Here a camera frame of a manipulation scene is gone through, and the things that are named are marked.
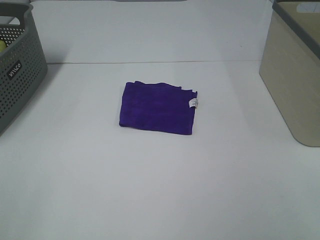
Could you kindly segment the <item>grey perforated plastic basket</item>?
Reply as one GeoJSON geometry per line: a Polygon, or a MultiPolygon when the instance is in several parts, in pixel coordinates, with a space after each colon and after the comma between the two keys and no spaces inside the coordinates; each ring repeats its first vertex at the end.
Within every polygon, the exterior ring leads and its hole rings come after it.
{"type": "Polygon", "coordinates": [[[1,24],[0,39],[0,131],[20,114],[43,82],[48,65],[32,14],[33,6],[1,2],[2,17],[17,18],[18,24],[1,24]]]}

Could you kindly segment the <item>purple towel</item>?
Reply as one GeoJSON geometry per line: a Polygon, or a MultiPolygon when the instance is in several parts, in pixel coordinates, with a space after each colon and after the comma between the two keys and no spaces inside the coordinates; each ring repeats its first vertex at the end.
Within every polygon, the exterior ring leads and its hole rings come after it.
{"type": "Polygon", "coordinates": [[[197,92],[167,83],[127,82],[119,114],[121,127],[191,135],[197,92]]]}

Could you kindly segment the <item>beige basket with grey rim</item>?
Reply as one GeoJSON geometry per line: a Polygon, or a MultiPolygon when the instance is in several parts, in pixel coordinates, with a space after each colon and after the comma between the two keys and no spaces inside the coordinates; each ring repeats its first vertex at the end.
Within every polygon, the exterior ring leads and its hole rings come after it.
{"type": "Polygon", "coordinates": [[[293,138],[320,145],[320,2],[275,0],[259,74],[293,138]]]}

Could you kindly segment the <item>yellow-green item in basket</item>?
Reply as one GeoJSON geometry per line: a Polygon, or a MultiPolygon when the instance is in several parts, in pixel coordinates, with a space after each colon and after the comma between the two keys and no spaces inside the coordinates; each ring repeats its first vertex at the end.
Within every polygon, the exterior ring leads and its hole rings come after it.
{"type": "Polygon", "coordinates": [[[3,40],[0,40],[0,52],[6,49],[7,45],[3,40]]]}

